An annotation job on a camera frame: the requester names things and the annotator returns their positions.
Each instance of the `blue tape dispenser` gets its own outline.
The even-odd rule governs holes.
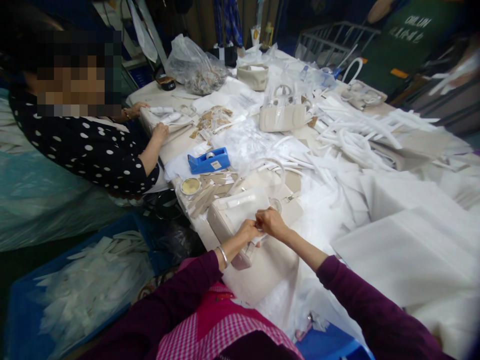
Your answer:
[[[221,147],[199,157],[188,155],[188,163],[191,173],[196,175],[226,169],[230,166],[230,159],[227,149]]]

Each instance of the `silver bangle bracelet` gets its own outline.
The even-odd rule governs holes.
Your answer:
[[[219,249],[221,254],[223,255],[223,259],[225,260],[225,269],[228,268],[229,262],[227,261],[227,255],[225,255],[225,251],[222,249],[221,246],[218,246],[217,249]]]

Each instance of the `maroon sleeve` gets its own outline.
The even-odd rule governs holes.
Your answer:
[[[214,251],[209,251],[129,312],[80,359],[155,359],[162,337],[195,312],[203,295],[222,277]]]
[[[361,327],[377,360],[451,359],[420,321],[405,313],[335,256],[329,256],[316,275]]]

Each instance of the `black polka dot blouse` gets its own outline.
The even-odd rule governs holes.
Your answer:
[[[30,143],[69,172],[119,195],[140,195],[159,176],[159,165],[147,176],[138,158],[144,148],[128,132],[84,117],[38,116],[37,97],[12,85],[10,107]]]

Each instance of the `bracelet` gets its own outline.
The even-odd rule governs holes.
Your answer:
[[[125,112],[126,118],[127,118],[128,120],[132,120],[132,118],[129,116],[129,112],[127,111],[127,108],[126,108],[126,107],[123,108],[123,111]]]
[[[225,269],[228,268],[229,262],[227,261],[227,255],[225,255],[225,251],[222,249],[221,246],[218,246],[217,249],[219,249],[221,254],[223,255],[223,259],[225,260]]]

